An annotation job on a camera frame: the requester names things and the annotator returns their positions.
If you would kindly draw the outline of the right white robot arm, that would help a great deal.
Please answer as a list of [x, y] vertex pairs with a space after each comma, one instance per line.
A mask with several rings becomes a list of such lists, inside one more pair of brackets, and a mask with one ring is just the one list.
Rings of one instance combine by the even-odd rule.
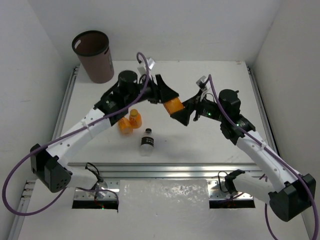
[[314, 206], [316, 179], [302, 175], [288, 165], [266, 144], [255, 126], [240, 113], [238, 92], [224, 89], [208, 100], [201, 89], [192, 98], [181, 102], [175, 91], [163, 102], [171, 118], [187, 126], [190, 116], [203, 116], [220, 122], [224, 137], [246, 153], [269, 179], [263, 183], [243, 170], [235, 170], [224, 178], [226, 190], [233, 194], [245, 192], [267, 204], [282, 221], [289, 222]]

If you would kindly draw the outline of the clear bottle black label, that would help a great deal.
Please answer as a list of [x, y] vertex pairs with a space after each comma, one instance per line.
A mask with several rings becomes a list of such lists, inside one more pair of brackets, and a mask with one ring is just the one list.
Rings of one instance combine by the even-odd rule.
[[152, 129], [146, 128], [140, 141], [140, 155], [143, 157], [149, 157], [152, 155], [154, 149], [154, 138], [152, 135]]

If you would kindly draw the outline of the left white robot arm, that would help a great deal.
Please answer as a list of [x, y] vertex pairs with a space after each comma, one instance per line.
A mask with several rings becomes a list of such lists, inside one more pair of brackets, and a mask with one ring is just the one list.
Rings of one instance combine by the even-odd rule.
[[138, 82], [134, 71], [121, 71], [116, 84], [102, 95], [80, 122], [55, 143], [47, 147], [36, 144], [31, 148], [38, 151], [31, 156], [32, 172], [52, 193], [64, 188], [91, 190], [101, 178], [91, 170], [72, 168], [69, 166], [71, 158], [97, 135], [115, 125], [135, 103], [164, 104], [178, 97], [179, 94], [168, 87], [159, 74], [155, 79]]

